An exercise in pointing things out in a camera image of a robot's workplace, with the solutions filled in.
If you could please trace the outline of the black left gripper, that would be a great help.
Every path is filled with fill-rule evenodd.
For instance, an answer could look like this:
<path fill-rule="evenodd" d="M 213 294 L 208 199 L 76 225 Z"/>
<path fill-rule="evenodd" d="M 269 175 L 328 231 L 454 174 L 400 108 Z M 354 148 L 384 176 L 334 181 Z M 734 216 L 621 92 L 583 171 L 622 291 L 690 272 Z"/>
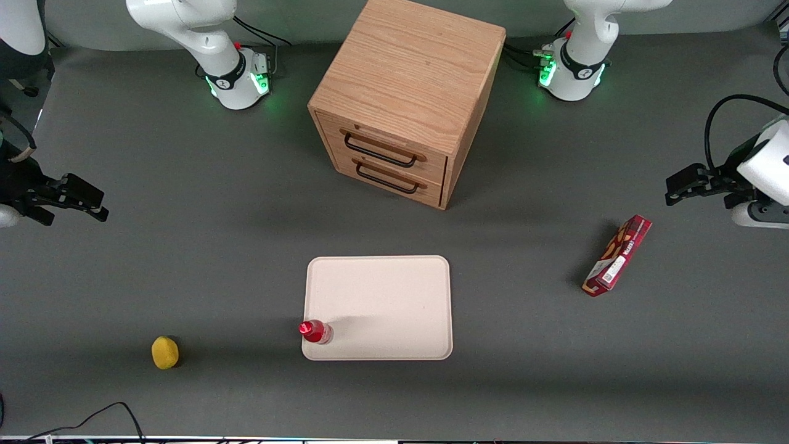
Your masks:
<path fill-rule="evenodd" d="M 673 206 L 691 197 L 726 194 L 724 207 L 733 210 L 741 204 L 758 199 L 758 192 L 738 168 L 742 162 L 710 164 L 712 178 L 702 163 L 693 163 L 665 179 L 665 203 Z"/>

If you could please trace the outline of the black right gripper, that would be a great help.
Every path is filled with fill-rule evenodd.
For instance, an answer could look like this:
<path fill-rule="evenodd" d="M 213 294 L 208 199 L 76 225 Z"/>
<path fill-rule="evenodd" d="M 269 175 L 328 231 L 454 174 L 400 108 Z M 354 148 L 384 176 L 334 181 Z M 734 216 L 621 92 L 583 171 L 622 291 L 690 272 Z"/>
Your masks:
<path fill-rule="evenodd" d="M 41 194 L 46 203 L 37 205 L 52 205 L 59 208 L 59 203 L 50 202 L 57 197 L 53 191 L 57 181 L 45 175 L 36 160 L 27 159 L 19 163 L 10 160 L 1 160 L 1 203 L 12 206 L 18 199 L 25 199 L 29 191 L 36 197 Z M 72 210 L 82 211 L 99 222 L 106 222 L 109 210 L 102 205 L 104 191 L 96 188 L 78 175 L 68 173 L 61 179 L 61 203 Z M 54 214 L 41 206 L 29 206 L 25 210 L 25 217 L 42 225 L 51 226 Z"/>

